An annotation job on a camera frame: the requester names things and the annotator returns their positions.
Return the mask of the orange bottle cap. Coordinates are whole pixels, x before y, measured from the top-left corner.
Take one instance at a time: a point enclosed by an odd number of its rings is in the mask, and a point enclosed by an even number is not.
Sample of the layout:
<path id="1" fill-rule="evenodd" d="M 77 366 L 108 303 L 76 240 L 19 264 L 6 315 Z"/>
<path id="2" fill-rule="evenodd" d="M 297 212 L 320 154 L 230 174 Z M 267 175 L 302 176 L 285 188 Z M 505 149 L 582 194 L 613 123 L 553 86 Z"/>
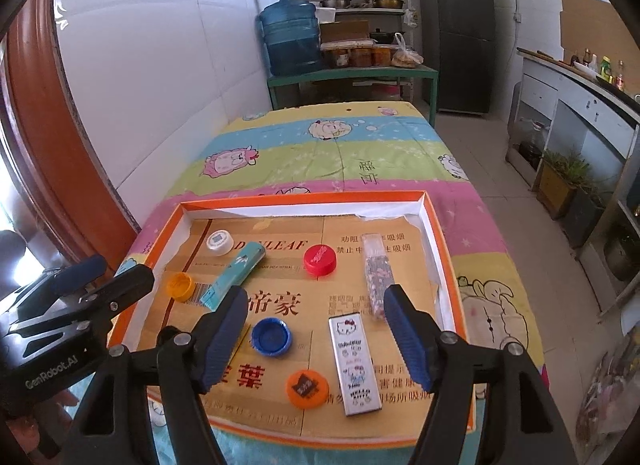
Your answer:
<path id="1" fill-rule="evenodd" d="M 186 272 L 176 272 L 168 277 L 165 286 L 165 293 L 178 303 L 186 303 L 194 294 L 195 282 L 193 277 Z"/>

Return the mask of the blue bottle cap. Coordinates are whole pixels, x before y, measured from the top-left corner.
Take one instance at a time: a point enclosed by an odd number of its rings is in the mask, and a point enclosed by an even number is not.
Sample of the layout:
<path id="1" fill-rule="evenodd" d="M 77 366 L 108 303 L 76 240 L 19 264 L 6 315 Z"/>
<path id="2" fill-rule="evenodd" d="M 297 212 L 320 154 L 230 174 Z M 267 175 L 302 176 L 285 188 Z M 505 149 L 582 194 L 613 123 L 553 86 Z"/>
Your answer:
<path id="1" fill-rule="evenodd" d="M 265 318 L 257 322 L 250 332 L 253 348 L 264 357 L 281 357 L 291 348 L 291 330 L 285 322 L 277 318 Z"/>

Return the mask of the teal crane-print lighter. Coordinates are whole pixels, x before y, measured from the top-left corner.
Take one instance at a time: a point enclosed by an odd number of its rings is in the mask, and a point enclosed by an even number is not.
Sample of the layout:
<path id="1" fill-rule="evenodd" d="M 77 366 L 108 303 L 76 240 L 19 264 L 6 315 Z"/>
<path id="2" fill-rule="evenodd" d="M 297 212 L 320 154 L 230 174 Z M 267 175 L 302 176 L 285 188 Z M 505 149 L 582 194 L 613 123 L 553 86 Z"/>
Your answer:
<path id="1" fill-rule="evenodd" d="M 224 268 L 217 280 L 209 285 L 198 302 L 215 311 L 232 286 L 240 286 L 266 255 L 266 249 L 257 242 L 248 242 L 239 255 Z"/>

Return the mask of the glitter clear lighter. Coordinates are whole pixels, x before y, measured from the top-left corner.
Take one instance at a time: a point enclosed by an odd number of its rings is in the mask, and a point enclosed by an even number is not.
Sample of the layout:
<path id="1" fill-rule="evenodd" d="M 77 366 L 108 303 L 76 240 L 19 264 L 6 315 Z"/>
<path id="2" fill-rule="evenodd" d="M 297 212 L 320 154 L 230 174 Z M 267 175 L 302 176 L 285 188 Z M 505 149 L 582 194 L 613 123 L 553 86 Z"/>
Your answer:
<path id="1" fill-rule="evenodd" d="M 370 307 L 375 318 L 384 318 L 384 294 L 395 283 L 392 267 L 381 234 L 366 233 L 360 237 Z"/>

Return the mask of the white Hello Kitty lighter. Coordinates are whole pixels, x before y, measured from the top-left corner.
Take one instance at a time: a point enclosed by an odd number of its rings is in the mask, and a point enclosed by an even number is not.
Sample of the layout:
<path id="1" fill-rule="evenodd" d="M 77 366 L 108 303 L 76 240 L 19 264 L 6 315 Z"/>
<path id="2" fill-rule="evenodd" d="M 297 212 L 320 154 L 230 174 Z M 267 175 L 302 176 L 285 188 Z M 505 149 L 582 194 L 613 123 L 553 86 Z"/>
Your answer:
<path id="1" fill-rule="evenodd" d="M 361 315 L 329 318 L 329 332 L 345 415 L 380 411 L 378 380 Z"/>

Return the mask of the white round cap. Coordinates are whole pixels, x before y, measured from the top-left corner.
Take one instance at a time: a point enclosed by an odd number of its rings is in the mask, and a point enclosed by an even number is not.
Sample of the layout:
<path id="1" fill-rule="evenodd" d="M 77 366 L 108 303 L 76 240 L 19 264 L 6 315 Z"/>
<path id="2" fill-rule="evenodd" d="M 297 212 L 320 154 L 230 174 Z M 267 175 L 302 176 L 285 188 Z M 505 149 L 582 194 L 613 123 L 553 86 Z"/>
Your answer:
<path id="1" fill-rule="evenodd" d="M 231 234 L 224 229 L 210 233 L 206 239 L 206 247 L 216 257 L 230 253 L 230 251 L 232 251 L 233 244 L 234 242 Z"/>

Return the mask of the orange cap with black logo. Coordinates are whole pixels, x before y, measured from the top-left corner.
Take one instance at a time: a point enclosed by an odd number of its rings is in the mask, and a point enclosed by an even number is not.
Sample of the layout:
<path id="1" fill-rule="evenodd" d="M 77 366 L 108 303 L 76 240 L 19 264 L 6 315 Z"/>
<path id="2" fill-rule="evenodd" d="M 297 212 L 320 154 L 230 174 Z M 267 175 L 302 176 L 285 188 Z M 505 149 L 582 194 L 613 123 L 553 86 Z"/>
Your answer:
<path id="1" fill-rule="evenodd" d="M 329 383 L 314 370 L 298 370 L 285 383 L 285 393 L 290 404 L 299 410 L 310 410 L 326 403 L 329 397 Z"/>

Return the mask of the red bottle cap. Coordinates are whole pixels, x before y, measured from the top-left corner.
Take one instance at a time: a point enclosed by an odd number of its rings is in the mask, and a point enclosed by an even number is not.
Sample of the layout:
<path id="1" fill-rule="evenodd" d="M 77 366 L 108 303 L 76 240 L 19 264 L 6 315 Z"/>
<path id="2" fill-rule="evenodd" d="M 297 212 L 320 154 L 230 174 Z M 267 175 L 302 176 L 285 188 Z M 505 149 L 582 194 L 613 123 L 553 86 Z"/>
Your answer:
<path id="1" fill-rule="evenodd" d="M 313 277 L 324 277 L 331 274 L 337 265 L 334 249 L 326 244 L 308 247 L 303 256 L 305 270 Z"/>

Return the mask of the orange-rimmed cardboard tray box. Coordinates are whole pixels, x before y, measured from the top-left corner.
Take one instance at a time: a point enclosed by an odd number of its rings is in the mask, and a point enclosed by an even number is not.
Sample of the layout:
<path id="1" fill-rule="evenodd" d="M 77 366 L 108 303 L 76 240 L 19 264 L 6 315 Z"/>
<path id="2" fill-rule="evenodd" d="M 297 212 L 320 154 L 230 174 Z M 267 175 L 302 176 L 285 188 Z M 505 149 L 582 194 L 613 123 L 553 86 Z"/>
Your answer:
<path id="1" fill-rule="evenodd" d="M 243 338 L 222 381 L 203 400 L 210 422 L 253 437 L 328 449 L 378 449 L 412 445 L 419 436 L 430 396 L 409 376 L 386 322 L 373 317 L 360 237 L 382 235 L 394 280 L 414 307 L 428 312 L 442 329 L 466 331 L 454 267 L 435 208 L 423 191 L 285 194 L 183 202 L 169 216 L 150 250 L 140 256 L 155 277 L 153 291 L 122 313 L 112 342 L 148 349 L 164 326 L 189 331 L 203 315 L 190 299 L 172 300 L 164 291 L 171 274 L 186 272 L 199 291 L 229 263 L 214 256 L 206 239 L 227 230 L 233 251 L 248 242 L 266 249 L 244 282 L 247 327 L 277 318 L 291 330 L 293 344 L 281 357 L 259 355 Z M 331 246 L 335 270 L 313 277 L 303 264 L 308 247 Z M 382 401 L 380 411 L 346 416 L 334 362 L 329 318 L 361 315 Z M 329 383 L 326 403 L 310 410 L 290 404 L 288 377 L 314 370 Z"/>

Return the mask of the potted green plant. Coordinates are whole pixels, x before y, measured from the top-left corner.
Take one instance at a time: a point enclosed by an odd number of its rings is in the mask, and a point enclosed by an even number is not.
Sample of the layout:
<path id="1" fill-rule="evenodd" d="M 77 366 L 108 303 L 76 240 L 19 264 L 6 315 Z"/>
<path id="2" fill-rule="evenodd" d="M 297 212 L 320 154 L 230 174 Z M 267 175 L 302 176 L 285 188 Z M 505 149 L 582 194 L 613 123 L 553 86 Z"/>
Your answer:
<path id="1" fill-rule="evenodd" d="M 605 211 L 605 193 L 592 178 L 591 165 L 576 152 L 544 151 L 536 194 L 571 248 L 587 242 Z"/>

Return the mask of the white kitchen counter cabinet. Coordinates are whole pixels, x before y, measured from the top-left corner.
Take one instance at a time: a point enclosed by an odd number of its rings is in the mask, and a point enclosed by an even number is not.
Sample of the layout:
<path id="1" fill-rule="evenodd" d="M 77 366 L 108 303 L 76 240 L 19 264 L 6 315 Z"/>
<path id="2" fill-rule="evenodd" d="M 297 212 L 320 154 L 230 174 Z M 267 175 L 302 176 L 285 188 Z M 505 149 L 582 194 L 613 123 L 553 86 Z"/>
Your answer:
<path id="1" fill-rule="evenodd" d="M 639 109 L 578 69 L 528 50 L 520 55 L 506 160 L 535 194 L 544 151 L 576 152 L 591 165 L 605 211 L 573 249 L 608 312 L 639 289 Z"/>

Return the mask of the white plastic bag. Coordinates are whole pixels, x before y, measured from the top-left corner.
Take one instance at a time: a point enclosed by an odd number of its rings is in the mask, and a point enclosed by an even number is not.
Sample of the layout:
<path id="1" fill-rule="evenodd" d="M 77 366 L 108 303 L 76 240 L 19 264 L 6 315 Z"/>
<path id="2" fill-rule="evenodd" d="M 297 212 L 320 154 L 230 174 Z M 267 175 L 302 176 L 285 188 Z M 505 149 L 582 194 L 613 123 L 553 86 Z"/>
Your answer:
<path id="1" fill-rule="evenodd" d="M 394 41 L 397 49 L 390 62 L 392 66 L 415 69 L 423 63 L 423 57 L 407 46 L 404 36 L 402 36 L 401 33 L 395 33 Z"/>

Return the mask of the blue water jug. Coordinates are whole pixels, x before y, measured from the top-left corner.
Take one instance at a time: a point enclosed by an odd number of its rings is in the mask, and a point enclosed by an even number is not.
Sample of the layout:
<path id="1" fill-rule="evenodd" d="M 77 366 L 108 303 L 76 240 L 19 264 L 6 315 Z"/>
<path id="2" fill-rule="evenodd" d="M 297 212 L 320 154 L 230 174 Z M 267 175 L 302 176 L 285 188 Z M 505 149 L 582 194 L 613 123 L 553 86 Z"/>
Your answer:
<path id="1" fill-rule="evenodd" d="M 259 14 L 272 76 L 293 76 L 322 69 L 316 6 L 306 0 L 278 0 Z"/>

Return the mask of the black refrigerator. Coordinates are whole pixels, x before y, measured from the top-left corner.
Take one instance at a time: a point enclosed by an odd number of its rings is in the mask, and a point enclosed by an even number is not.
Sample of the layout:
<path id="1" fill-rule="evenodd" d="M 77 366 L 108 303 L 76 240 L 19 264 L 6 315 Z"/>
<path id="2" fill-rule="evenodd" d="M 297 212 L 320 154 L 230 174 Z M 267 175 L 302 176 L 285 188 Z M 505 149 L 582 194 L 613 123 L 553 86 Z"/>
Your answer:
<path id="1" fill-rule="evenodd" d="M 496 70 L 494 0 L 420 0 L 422 56 L 438 72 L 437 109 L 483 115 Z"/>

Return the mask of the red wooden door frame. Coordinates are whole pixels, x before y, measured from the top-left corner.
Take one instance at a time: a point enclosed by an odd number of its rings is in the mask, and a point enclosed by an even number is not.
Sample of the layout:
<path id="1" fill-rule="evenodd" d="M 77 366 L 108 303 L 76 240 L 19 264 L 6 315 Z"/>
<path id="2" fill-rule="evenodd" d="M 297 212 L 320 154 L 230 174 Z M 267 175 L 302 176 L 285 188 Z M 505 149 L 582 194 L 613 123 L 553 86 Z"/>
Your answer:
<path id="1" fill-rule="evenodd" d="M 70 263 L 113 275 L 137 232 L 89 152 L 62 66 L 53 0 L 25 0 L 3 40 L 1 145 L 18 194 Z"/>

